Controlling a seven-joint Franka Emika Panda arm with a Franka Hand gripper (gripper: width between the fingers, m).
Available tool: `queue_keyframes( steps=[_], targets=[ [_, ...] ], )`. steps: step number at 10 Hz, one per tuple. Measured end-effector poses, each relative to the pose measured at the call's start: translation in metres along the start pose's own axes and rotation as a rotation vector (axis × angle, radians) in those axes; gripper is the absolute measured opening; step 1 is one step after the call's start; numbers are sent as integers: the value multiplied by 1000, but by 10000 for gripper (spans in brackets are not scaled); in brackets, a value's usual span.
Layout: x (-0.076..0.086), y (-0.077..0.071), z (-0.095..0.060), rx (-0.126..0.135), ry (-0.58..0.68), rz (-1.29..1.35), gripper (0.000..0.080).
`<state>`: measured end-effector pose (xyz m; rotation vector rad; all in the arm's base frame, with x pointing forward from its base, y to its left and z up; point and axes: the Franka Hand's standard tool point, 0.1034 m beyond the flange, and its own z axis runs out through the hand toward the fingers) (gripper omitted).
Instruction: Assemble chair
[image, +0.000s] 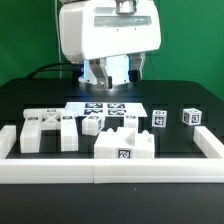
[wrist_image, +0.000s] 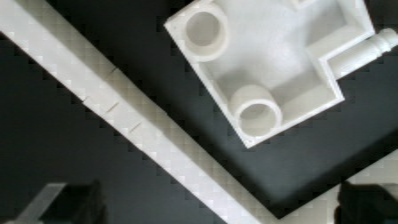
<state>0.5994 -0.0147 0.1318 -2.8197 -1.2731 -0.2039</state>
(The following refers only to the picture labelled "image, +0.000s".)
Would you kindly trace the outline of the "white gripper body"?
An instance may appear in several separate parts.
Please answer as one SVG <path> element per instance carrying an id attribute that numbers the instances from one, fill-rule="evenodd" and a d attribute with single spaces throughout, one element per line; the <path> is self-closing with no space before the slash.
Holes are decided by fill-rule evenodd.
<path id="1" fill-rule="evenodd" d="M 157 50 L 160 22 L 153 0 L 81 0 L 59 12 L 62 52 L 71 62 Z"/>

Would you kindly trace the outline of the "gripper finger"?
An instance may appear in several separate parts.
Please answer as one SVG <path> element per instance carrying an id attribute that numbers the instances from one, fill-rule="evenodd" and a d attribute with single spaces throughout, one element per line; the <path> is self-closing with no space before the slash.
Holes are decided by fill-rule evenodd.
<path id="1" fill-rule="evenodd" d="M 129 56 L 129 80 L 131 82 L 138 82 L 142 79 L 144 63 L 144 53 L 134 53 Z"/>
<path id="2" fill-rule="evenodd" d="M 90 69 L 96 78 L 98 90 L 109 90 L 112 88 L 112 77 L 106 71 L 107 61 L 105 59 L 93 59 L 89 61 Z"/>

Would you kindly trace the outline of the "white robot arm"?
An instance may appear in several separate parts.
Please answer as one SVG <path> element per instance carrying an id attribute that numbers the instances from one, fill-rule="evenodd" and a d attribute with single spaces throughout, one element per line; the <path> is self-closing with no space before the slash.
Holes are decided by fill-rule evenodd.
<path id="1" fill-rule="evenodd" d="M 81 86 L 98 91 L 142 79 L 145 54 L 161 44 L 153 0 L 59 0 L 64 56 L 83 66 Z"/>

